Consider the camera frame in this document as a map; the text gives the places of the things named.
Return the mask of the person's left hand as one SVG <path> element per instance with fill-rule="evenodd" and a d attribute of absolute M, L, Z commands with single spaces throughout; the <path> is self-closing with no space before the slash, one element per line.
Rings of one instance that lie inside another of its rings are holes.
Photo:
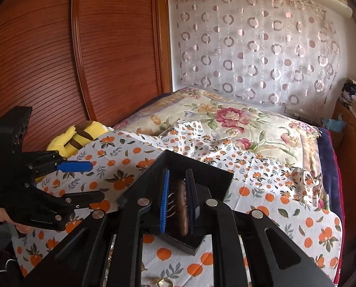
<path fill-rule="evenodd" d="M 4 210 L 3 208 L 0 208 L 0 223 L 5 223 L 5 222 L 13 225 L 16 228 L 16 230 L 22 234 L 29 234 L 29 233 L 33 232 L 33 230 L 34 230 L 32 227 L 24 226 L 22 224 L 18 224 L 16 222 L 14 222 L 9 217 L 6 210 Z"/>

